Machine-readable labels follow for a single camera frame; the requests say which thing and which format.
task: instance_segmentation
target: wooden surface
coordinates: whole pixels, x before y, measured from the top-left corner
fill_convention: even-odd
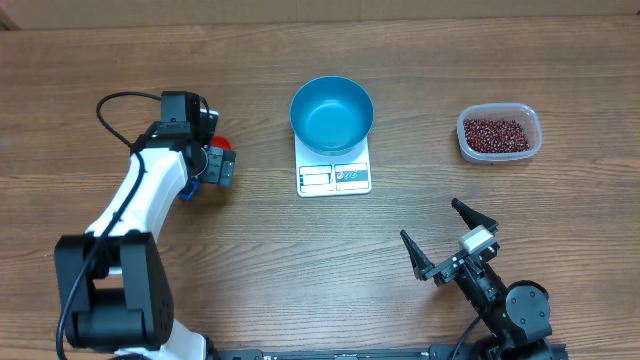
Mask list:
[[[206,96],[238,152],[233,188],[176,201],[159,242],[178,318],[218,347],[454,342],[474,311],[454,285],[413,278],[398,232],[445,259],[466,232],[457,196],[500,222],[504,282],[548,289],[551,340],[572,359],[640,357],[636,16],[4,32],[0,49],[2,359],[54,357],[54,245],[128,169],[96,102],[166,89]],[[296,194],[289,103],[325,74],[375,103],[369,195]],[[466,163],[457,116],[497,101],[536,109],[544,145],[516,165]],[[158,115],[147,99],[105,109],[129,139]]]
[[[0,0],[11,28],[632,15],[640,0]]]

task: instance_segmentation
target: bowl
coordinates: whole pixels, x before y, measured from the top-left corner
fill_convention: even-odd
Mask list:
[[[369,94],[355,81],[324,76],[298,90],[289,116],[293,132],[309,149],[342,155],[367,138],[374,109]]]
[[[481,153],[473,150],[464,133],[465,119],[504,119],[515,120],[522,125],[529,141],[529,150],[509,153]],[[492,103],[468,107],[458,117],[458,145],[462,157],[474,164],[496,164],[517,161],[534,156],[542,147],[542,128],[536,112],[529,106],[520,103]]]

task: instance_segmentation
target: container of red beans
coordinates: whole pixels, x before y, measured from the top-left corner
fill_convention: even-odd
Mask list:
[[[538,115],[520,103],[471,106],[460,114],[457,131],[462,157],[475,164],[526,159],[542,146]]]

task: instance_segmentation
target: red object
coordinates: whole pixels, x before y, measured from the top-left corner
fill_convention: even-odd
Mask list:
[[[211,140],[211,146],[219,147],[228,151],[233,150],[233,147],[231,147],[231,141],[224,136],[214,136],[213,140]]]
[[[515,120],[465,119],[467,144],[480,153],[510,153],[529,150],[524,129]]]

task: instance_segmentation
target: white device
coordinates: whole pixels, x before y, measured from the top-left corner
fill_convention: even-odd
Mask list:
[[[295,137],[296,190],[301,197],[371,192],[369,144],[364,139],[342,155],[321,155]]]

